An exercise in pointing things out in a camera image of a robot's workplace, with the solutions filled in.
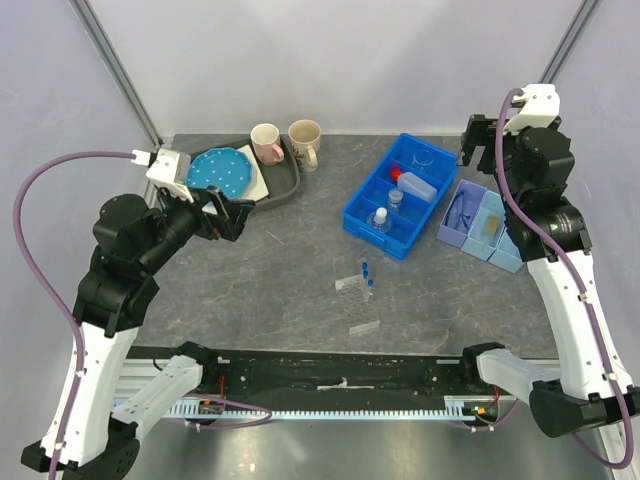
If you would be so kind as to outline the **clear glass beaker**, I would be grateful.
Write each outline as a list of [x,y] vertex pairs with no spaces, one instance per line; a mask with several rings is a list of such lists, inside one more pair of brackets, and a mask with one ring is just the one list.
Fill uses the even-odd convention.
[[434,156],[429,149],[420,149],[413,152],[412,167],[418,171],[426,172],[434,164]]

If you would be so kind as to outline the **red cap wash bottle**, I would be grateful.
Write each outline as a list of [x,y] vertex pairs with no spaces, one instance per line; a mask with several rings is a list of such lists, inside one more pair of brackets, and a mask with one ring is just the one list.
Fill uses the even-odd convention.
[[397,166],[390,170],[390,177],[397,188],[426,202],[432,203],[437,196],[437,189],[410,171],[403,171]]

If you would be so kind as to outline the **blue safety glasses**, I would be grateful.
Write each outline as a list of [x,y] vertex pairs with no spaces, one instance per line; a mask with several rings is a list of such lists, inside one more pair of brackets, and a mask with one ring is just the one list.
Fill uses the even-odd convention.
[[453,230],[467,233],[470,228],[472,215],[466,211],[470,194],[467,190],[459,190],[453,197],[445,217],[444,224]]

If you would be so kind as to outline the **tan bottle brush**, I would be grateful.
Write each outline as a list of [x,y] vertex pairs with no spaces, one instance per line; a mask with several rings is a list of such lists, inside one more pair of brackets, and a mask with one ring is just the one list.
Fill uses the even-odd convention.
[[498,238],[501,219],[496,214],[489,214],[482,229],[482,238],[487,247],[494,248]]

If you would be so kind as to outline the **small glass stoppered bottle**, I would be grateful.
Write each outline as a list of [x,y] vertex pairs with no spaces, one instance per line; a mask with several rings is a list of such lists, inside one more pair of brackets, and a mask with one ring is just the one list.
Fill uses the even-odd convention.
[[404,198],[404,192],[398,188],[392,188],[388,192],[387,209],[395,213],[400,212]]

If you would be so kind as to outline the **round glass flask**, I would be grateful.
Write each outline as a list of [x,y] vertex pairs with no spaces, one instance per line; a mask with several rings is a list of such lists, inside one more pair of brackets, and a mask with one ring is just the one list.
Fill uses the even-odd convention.
[[392,222],[388,210],[385,207],[377,208],[368,216],[367,224],[379,232],[389,232]]

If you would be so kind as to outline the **blue cap test tube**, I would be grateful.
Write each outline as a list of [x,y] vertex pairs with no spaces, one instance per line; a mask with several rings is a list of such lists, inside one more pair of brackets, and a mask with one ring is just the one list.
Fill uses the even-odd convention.
[[366,261],[363,261],[361,263],[361,275],[360,275],[360,286],[362,290],[365,290],[368,277],[369,277],[368,263]]
[[367,280],[366,287],[363,292],[363,301],[365,304],[367,304],[371,300],[371,297],[373,294],[373,286],[374,286],[374,280],[372,278],[369,278]]
[[372,281],[368,270],[364,270],[362,272],[362,280],[363,280],[363,299],[365,302],[367,302],[371,295],[371,281]]

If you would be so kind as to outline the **clear test tube rack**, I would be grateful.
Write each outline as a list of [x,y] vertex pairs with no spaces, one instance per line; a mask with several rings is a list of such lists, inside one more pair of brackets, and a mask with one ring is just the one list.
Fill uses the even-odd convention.
[[360,275],[338,279],[334,283],[346,315],[348,332],[351,336],[363,334],[380,326],[379,315],[373,304],[372,297],[367,304],[363,301]]

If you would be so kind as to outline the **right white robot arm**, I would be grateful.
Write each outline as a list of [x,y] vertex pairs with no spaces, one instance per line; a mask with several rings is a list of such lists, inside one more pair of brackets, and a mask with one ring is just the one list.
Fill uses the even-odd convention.
[[547,370],[492,342],[465,348],[457,371],[469,393],[494,385],[528,405],[550,438],[621,421],[610,373],[630,416],[639,413],[639,388],[617,355],[599,303],[586,222],[564,195],[575,159],[560,123],[555,118],[504,135],[506,183],[499,189],[537,225],[531,229],[506,210],[506,232],[541,294],[560,365]]

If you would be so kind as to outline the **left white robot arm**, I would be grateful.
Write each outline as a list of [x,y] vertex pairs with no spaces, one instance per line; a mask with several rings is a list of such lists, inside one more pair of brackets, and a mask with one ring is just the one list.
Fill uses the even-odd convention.
[[122,479],[171,406],[192,391],[219,387],[216,353],[186,342],[130,400],[112,403],[126,356],[159,291],[155,274],[194,236],[237,240],[255,207],[214,187],[194,194],[189,201],[163,191],[159,208],[122,194],[101,207],[88,273],[73,307],[63,309],[73,340],[62,397],[49,431],[22,452],[27,468],[52,479]]

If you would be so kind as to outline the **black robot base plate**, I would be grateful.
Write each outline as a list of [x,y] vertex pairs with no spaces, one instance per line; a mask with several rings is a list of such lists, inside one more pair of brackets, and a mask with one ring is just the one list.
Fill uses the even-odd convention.
[[447,396],[507,392],[473,380],[460,357],[217,350],[198,393],[280,409],[435,408]]

